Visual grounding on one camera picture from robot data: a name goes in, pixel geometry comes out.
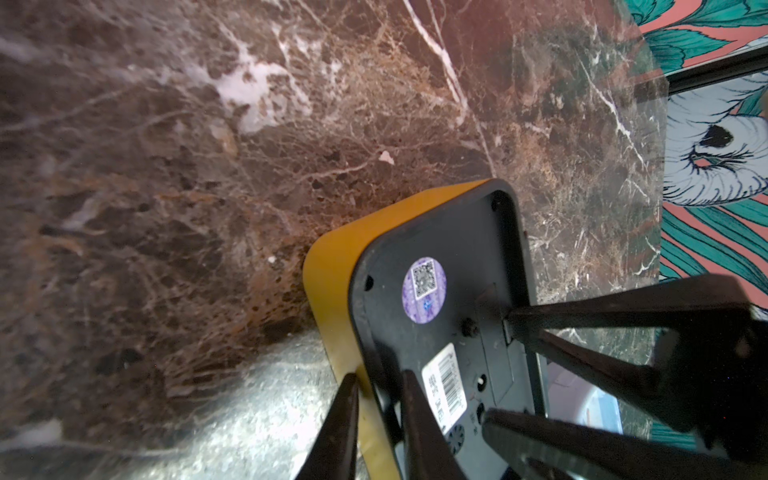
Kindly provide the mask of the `yellow square alarm clock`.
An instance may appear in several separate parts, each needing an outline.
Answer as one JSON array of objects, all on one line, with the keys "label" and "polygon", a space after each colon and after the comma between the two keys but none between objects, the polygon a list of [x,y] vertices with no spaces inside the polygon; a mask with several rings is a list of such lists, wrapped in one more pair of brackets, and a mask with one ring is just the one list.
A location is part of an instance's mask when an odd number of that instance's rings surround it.
[{"label": "yellow square alarm clock", "polygon": [[491,409],[544,411],[540,367],[511,333],[535,301],[511,186],[433,188],[321,236],[303,286],[337,378],[360,382],[358,441],[369,475],[406,475],[401,375],[411,371],[469,479],[510,479],[486,444]]}]

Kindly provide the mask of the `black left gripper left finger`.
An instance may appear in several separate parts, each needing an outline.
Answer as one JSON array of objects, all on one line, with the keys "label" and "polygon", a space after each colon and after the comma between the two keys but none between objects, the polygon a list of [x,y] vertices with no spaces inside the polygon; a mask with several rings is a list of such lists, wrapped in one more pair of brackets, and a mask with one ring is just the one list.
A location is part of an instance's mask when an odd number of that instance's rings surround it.
[{"label": "black left gripper left finger", "polygon": [[312,449],[295,479],[354,479],[358,419],[358,380],[354,373],[348,373],[344,376]]}]

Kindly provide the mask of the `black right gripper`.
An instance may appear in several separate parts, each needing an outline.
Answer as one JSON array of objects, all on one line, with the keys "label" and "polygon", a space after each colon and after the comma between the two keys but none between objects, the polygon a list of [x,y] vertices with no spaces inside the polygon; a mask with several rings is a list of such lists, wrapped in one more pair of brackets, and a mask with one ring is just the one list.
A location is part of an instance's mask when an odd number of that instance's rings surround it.
[{"label": "black right gripper", "polygon": [[[736,278],[706,274],[586,300],[516,307],[515,339],[545,329],[660,328],[641,408],[707,449],[767,459],[767,324]],[[693,453],[536,415],[492,409],[483,438],[522,479],[765,479],[765,464]]]}]

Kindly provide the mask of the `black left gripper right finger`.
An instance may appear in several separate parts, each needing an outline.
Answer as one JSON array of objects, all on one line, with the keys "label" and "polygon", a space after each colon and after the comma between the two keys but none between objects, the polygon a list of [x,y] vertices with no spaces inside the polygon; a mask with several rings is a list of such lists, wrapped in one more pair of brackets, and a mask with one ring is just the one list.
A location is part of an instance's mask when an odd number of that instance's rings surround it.
[{"label": "black left gripper right finger", "polygon": [[404,370],[401,378],[406,477],[416,480],[464,479],[417,376],[411,370]]}]

